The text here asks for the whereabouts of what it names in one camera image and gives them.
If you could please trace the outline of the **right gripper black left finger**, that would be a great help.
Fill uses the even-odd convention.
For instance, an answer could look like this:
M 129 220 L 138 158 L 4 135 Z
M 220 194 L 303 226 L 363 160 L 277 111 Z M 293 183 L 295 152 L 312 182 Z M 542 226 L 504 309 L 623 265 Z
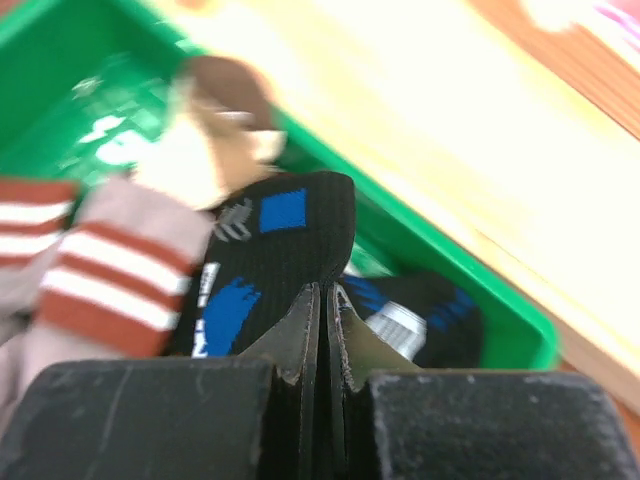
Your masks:
M 1 442 L 5 479 L 309 479 L 320 291 L 237 356 L 45 369 Z

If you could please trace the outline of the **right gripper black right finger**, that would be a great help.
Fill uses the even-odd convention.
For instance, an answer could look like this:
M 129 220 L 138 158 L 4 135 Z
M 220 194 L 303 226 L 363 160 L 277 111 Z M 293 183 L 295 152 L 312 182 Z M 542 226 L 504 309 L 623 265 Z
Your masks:
M 562 371 L 426 370 L 327 299 L 333 450 L 346 479 L 635 479 L 608 394 Z

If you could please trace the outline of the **black sock with white stripes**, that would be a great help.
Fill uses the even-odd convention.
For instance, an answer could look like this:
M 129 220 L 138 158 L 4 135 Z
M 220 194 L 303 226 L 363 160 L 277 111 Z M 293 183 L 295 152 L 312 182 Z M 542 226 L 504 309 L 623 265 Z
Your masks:
M 232 194 L 213 214 L 167 356 L 239 354 L 305 285 L 335 282 L 354 243 L 354 182 L 330 171 L 279 174 Z

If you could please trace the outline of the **black sock with blue logo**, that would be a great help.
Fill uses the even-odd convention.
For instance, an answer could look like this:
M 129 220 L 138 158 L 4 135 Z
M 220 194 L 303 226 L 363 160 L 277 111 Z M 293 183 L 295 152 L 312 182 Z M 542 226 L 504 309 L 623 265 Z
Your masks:
M 481 309 L 433 271 L 406 276 L 343 275 L 340 285 L 382 341 L 422 368 L 477 368 L 484 347 Z

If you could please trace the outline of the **grey sock with red stripes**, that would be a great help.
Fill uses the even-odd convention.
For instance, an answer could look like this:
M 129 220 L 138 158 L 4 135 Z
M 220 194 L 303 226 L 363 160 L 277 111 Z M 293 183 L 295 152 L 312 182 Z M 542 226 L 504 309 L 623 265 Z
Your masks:
M 204 214 L 114 176 L 1 182 L 1 415 L 48 366 L 153 357 L 174 331 L 212 228 Z

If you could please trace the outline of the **brown and cream sock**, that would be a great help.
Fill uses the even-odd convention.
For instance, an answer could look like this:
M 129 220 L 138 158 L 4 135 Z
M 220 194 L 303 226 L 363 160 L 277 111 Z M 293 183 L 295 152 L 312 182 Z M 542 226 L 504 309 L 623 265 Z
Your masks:
M 131 179 L 195 210 L 275 173 L 287 135 L 258 72 L 229 57 L 189 58 L 174 78 L 168 124 Z

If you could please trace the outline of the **wooden hanging rack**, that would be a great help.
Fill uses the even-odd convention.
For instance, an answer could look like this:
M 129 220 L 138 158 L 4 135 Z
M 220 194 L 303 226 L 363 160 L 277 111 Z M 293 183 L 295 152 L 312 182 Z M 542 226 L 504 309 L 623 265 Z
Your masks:
M 639 143 L 471 1 L 159 1 L 324 143 L 516 284 L 639 406 Z

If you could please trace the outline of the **green plastic tray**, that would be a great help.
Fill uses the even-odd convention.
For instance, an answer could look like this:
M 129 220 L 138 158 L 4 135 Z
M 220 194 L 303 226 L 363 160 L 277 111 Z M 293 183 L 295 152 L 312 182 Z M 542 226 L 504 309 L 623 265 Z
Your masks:
M 1 170 L 88 186 L 148 151 L 166 124 L 173 74 L 191 39 L 138 1 L 23 1 L 1 16 Z M 485 316 L 488 369 L 552 369 L 550 319 L 408 206 L 285 113 L 279 163 L 335 170 L 357 194 L 352 253 L 365 275 L 440 272 Z

